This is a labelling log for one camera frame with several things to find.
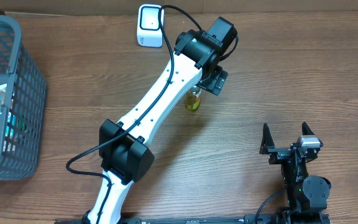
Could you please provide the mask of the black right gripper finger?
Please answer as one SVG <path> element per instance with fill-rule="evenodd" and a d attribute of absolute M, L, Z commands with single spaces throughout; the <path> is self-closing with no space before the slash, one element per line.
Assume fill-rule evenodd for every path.
<path fill-rule="evenodd" d="M 306 122 L 302 122 L 302 135 L 308 136 L 308 135 L 314 135 L 314 132 L 310 129 L 308 124 Z"/>
<path fill-rule="evenodd" d="M 259 154 L 271 154 L 274 149 L 275 145 L 270 133 L 269 126 L 267 123 L 264 123 Z"/>

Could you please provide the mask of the yellow oil bottle silver cap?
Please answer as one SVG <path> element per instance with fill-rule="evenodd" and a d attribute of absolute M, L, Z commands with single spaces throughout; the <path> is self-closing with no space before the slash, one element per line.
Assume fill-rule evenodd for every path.
<path fill-rule="evenodd" d="M 201 103 L 201 88 L 191 87 L 185 95 L 185 108 L 189 111 L 196 111 Z"/>

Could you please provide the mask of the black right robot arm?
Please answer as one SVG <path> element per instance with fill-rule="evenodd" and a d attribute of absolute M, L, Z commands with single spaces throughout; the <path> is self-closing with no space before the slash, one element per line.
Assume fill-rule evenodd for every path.
<path fill-rule="evenodd" d="M 318 158 L 323 142 L 312 132 L 306 122 L 302 123 L 302 135 L 288 147 L 275 147 L 268 124 L 264 124 L 259 153 L 268 155 L 270 164 L 281 166 L 284 188 L 271 195 L 258 208 L 255 223 L 330 223 L 327 199 L 330 181 L 321 176 L 309 175 L 307 163 Z M 273 198 L 285 193 L 287 206 L 264 218 L 260 213 Z"/>

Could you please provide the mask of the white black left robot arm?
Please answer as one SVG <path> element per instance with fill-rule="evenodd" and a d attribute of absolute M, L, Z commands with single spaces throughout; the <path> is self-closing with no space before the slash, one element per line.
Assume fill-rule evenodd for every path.
<path fill-rule="evenodd" d="M 150 169 L 149 149 L 157 130 L 183 95 L 198 87 L 220 94 L 228 73 L 218 63 L 238 42 L 234 25 L 222 17 L 209 30 L 182 32 L 165 71 L 136 106 L 117 123 L 107 119 L 99 129 L 102 186 L 82 223 L 118 223 L 126 195 Z"/>

